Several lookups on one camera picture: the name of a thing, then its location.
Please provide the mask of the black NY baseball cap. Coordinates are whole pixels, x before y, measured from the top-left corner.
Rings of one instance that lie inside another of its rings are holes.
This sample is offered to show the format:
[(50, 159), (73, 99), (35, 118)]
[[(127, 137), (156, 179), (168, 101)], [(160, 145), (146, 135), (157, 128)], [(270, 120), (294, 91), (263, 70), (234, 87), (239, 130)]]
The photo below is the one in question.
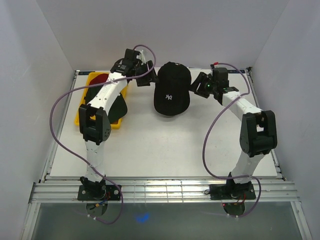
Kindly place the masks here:
[(186, 111), (190, 105), (191, 72), (183, 64), (167, 62), (157, 73), (153, 105), (162, 115), (173, 117)]

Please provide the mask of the dark green NY cap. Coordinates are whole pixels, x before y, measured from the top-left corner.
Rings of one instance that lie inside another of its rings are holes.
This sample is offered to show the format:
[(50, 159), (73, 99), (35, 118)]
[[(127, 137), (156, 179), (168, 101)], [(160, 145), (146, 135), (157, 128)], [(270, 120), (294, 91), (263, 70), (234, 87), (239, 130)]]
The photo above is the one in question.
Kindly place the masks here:
[[(88, 104), (97, 95), (97, 93), (100, 91), (101, 88), (102, 86), (88, 88), (83, 97), (83, 100), (84, 100), (83, 104)], [(109, 122), (112, 125), (118, 124), (120, 119), (123, 118), (128, 112), (127, 104), (125, 102), (127, 89), (128, 87), (126, 86), (120, 92), (120, 94), (117, 96), (117, 98), (113, 102), (109, 110), (109, 113), (107, 114)]]

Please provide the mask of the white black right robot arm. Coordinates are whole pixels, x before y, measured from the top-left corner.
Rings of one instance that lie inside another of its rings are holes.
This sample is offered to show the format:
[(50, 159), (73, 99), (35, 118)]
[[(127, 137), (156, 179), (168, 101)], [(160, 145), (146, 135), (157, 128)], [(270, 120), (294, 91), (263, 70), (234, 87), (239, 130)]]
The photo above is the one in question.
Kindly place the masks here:
[(237, 199), (254, 193), (251, 182), (253, 173), (264, 156), (278, 144), (274, 112), (256, 107), (244, 98), (249, 92), (240, 93), (236, 87), (230, 86), (225, 67), (212, 67), (209, 74), (200, 72), (189, 90), (203, 98), (213, 96), (225, 110), (230, 110), (241, 121), (239, 159), (235, 168), (224, 178), (226, 183), (211, 187), (210, 194)]

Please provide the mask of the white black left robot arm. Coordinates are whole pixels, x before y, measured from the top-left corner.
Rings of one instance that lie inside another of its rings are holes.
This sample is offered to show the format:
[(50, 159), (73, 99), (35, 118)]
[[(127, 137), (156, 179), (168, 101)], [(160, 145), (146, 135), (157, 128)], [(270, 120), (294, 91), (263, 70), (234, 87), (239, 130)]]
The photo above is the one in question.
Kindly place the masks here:
[(156, 80), (153, 62), (146, 61), (143, 51), (136, 48), (126, 49), (124, 57), (116, 61), (107, 74), (107, 79), (92, 85), (93, 88), (98, 88), (98, 92), (78, 108), (79, 131), (85, 142), (87, 163), (86, 174), (80, 177), (80, 200), (120, 198), (106, 184), (104, 148), (112, 130), (110, 110), (132, 79), (143, 84)]

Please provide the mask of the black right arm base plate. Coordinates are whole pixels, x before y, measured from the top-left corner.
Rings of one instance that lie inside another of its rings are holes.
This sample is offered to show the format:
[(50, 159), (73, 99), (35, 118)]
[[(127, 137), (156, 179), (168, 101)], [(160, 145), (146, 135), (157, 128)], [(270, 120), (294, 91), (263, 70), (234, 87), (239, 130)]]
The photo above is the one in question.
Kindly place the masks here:
[(228, 188), (226, 184), (210, 184), (208, 194), (211, 200), (237, 200), (239, 198), (246, 200), (255, 200), (256, 193), (253, 184), (245, 187)]

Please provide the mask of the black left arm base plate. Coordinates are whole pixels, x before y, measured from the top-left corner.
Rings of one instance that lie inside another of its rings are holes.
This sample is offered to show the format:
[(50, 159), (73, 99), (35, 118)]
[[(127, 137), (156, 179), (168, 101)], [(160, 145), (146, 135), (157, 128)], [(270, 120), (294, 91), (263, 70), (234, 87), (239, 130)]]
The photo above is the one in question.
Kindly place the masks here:
[(78, 201), (119, 201), (120, 191), (114, 185), (105, 185), (98, 190), (92, 190), (81, 185), (78, 189)]

